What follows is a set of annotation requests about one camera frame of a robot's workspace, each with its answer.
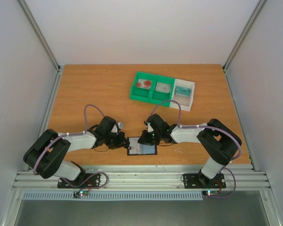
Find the black leather card holder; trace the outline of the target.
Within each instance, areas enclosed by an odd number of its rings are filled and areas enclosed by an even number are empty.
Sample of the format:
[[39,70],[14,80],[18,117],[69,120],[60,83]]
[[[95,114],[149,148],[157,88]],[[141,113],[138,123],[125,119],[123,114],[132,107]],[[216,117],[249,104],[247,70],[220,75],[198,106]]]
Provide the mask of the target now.
[[157,146],[156,145],[142,145],[140,144],[141,148],[141,154],[140,155],[157,155]]

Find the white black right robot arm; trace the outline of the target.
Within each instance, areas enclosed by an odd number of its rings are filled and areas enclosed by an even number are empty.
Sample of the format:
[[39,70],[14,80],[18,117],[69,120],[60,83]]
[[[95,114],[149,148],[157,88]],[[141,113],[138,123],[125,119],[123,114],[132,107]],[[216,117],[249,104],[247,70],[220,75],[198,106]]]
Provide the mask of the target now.
[[240,157],[241,139],[217,119],[200,125],[168,125],[158,114],[151,115],[146,121],[146,130],[138,139],[141,145],[200,143],[209,158],[198,172],[197,180],[202,188],[215,182],[216,175],[230,161]]

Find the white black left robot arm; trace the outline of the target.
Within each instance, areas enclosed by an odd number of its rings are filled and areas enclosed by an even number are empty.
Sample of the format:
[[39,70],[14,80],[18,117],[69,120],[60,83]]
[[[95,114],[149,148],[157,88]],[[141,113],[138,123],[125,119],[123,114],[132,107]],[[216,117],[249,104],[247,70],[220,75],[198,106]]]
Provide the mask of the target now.
[[108,149],[128,148],[129,142],[121,131],[122,123],[105,116],[99,124],[83,132],[57,133],[48,129],[26,151],[23,161],[43,179],[52,176],[65,178],[74,187],[85,184],[83,169],[73,162],[64,160],[67,153],[94,149],[106,145]]

